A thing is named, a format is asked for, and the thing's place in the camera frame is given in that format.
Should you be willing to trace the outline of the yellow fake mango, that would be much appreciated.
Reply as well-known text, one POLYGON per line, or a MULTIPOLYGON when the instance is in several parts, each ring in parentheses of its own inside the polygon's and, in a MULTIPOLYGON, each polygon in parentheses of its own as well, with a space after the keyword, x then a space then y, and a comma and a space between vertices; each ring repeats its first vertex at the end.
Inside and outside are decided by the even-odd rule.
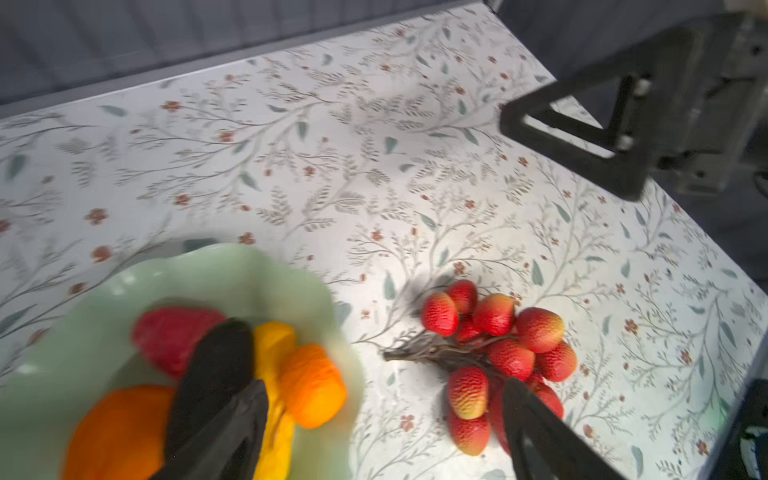
POLYGON ((295 422, 285 410, 280 369, 296 348, 296 333, 287 324, 269 322, 253 329, 255 378, 266 386, 269 409, 254 479, 286 479, 290 471, 295 422))

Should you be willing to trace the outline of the fake orange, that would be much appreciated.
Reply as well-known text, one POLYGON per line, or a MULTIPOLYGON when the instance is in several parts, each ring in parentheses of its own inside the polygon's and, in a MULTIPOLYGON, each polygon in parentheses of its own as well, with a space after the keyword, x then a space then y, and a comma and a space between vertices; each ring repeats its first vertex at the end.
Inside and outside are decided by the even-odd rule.
POLYGON ((149 479, 164 464, 175 389, 138 385, 104 396, 79 422, 63 479, 149 479))

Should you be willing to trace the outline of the small orange fake fruit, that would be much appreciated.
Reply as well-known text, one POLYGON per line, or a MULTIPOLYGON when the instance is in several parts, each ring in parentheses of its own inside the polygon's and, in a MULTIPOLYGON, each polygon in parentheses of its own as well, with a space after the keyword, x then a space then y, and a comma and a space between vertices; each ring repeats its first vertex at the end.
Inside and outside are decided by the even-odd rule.
POLYGON ((332 420, 348 396, 341 371, 319 344, 299 346, 288 355, 279 385, 286 411, 308 430, 332 420))

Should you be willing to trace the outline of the red fake strawberry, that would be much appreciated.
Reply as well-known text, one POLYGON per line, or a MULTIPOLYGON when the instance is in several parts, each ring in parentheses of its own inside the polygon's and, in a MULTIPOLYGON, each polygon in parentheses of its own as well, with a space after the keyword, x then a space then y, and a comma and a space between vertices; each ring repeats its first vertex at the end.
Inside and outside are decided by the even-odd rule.
POLYGON ((131 340, 153 367, 179 380, 197 343, 227 317, 205 308, 163 307, 144 313, 135 323, 131 340))

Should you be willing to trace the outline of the red lychee fruit bunch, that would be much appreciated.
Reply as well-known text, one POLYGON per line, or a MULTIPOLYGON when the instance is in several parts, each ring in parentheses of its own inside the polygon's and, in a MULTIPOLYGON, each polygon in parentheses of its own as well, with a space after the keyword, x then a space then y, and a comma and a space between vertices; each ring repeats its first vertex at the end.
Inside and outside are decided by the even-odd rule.
POLYGON ((565 322, 539 307, 518 311, 517 304, 504 294, 482 297, 474 282, 457 280, 424 300, 422 332, 383 354, 387 361, 429 363, 447 372, 447 428, 470 456, 481 455, 492 438, 507 443, 502 389, 508 379, 522 381, 557 418, 565 416, 552 387, 578 366, 565 322))

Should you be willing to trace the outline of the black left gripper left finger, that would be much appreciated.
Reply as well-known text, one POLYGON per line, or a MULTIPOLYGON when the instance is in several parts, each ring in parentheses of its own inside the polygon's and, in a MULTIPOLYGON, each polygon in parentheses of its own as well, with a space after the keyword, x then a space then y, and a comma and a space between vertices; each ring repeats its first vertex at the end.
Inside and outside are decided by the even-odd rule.
POLYGON ((217 325, 197 343, 172 401, 154 479, 254 477, 269 413, 254 368, 253 334, 242 321, 217 325))

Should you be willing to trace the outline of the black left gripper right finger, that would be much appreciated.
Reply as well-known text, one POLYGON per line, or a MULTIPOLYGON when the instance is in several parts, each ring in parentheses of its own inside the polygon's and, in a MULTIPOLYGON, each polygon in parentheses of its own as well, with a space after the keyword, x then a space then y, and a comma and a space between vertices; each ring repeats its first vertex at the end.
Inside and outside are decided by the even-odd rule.
POLYGON ((620 479, 622 475, 583 442, 522 381, 501 390, 504 428, 518 479, 620 479))

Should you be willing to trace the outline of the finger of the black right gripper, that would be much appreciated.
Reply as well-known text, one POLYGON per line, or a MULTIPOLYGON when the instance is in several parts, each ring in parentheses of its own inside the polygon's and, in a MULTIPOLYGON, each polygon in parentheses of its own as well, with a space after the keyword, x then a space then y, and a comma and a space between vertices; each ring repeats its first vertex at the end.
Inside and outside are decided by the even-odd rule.
POLYGON ((659 35, 508 102, 499 130, 617 197, 636 201, 658 160, 680 141, 676 122, 689 67, 689 36, 659 35), (552 106, 612 81, 619 88, 605 127, 552 106))

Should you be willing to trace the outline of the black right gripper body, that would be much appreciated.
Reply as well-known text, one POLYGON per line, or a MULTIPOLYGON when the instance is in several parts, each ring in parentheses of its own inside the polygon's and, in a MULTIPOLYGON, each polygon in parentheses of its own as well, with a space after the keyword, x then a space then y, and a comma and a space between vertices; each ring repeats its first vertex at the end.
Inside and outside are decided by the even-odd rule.
POLYGON ((717 195, 739 177, 767 177, 767 20, 749 11, 687 20, 690 52, 656 176, 687 195, 717 195))

